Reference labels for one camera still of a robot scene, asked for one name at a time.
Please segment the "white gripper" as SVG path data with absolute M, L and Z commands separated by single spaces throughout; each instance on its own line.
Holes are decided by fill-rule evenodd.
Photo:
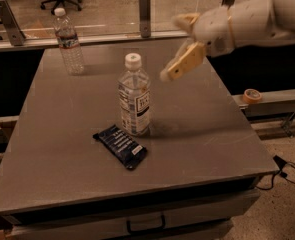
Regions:
M 205 12 L 175 15 L 174 26 L 192 33 L 199 42 L 185 41 L 174 58 L 160 72 L 160 80 L 173 81 L 203 63 L 206 53 L 218 57 L 231 53 L 235 46 L 228 22 L 228 8 L 218 7 Z

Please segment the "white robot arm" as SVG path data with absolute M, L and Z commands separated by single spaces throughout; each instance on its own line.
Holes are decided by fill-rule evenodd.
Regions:
M 295 44 L 295 0 L 247 0 L 203 14 L 179 14 L 172 22 L 188 39 L 160 72 L 164 82 L 182 77 L 207 56 L 227 55 L 246 46 Z

